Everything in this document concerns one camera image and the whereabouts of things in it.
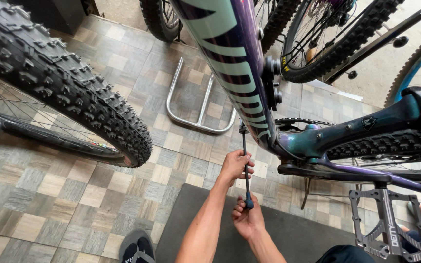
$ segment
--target cable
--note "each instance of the cable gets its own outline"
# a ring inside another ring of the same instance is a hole
[[[287,149],[285,149],[282,144],[280,144],[279,139],[276,139],[276,144],[286,153],[290,154],[290,156],[292,156],[293,158],[296,158],[298,160],[305,160],[305,158],[300,158],[298,156],[295,156],[293,153],[287,151]]]

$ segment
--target blue tool handle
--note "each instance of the blue tool handle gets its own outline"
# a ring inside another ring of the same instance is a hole
[[[245,204],[246,204],[247,209],[253,209],[254,208],[254,204],[253,204],[253,201],[251,200],[251,193],[250,192],[246,192]]]

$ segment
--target screwdriver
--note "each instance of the screwdriver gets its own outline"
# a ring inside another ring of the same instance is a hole
[[[240,129],[238,131],[243,136],[243,155],[246,156],[246,140],[245,140],[245,133],[248,133],[248,130],[246,129],[245,124],[240,119]],[[248,164],[245,164],[245,181],[246,181],[246,208],[247,209],[253,209],[254,204],[251,200],[251,193],[249,192],[249,179],[248,179]]]

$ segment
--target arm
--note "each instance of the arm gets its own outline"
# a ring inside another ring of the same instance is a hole
[[[258,262],[285,263],[284,257],[280,254],[269,233],[266,231],[258,198],[251,194],[251,200],[253,200],[254,208],[245,210],[243,197],[238,197],[237,205],[231,213],[235,228],[248,241]]]
[[[220,219],[224,209],[228,188],[235,179],[244,179],[245,164],[254,166],[249,160],[251,154],[242,156],[243,151],[237,150],[227,154],[220,170],[220,174],[210,190],[207,199],[183,237],[183,241],[176,257],[178,263],[212,262],[214,259],[217,240],[219,239]]]

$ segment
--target gray flat pedal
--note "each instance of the gray flat pedal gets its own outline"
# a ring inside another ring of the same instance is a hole
[[[357,200],[361,197],[374,198],[378,207],[378,224],[366,235],[363,235],[360,230],[361,219],[358,216]],[[387,259],[390,254],[394,254],[402,256],[408,262],[421,261],[421,242],[415,241],[397,226],[391,203],[392,200],[412,202],[414,217],[421,239],[421,215],[416,195],[402,195],[389,191],[388,189],[380,188],[369,191],[351,190],[349,198],[352,205],[352,219],[354,220],[355,243],[357,247],[383,259]],[[383,242],[375,240],[379,235],[383,235]],[[418,252],[409,253],[403,249],[401,246],[401,237],[417,248]],[[379,242],[379,246],[377,247],[379,249],[373,248],[371,244],[373,241]]]

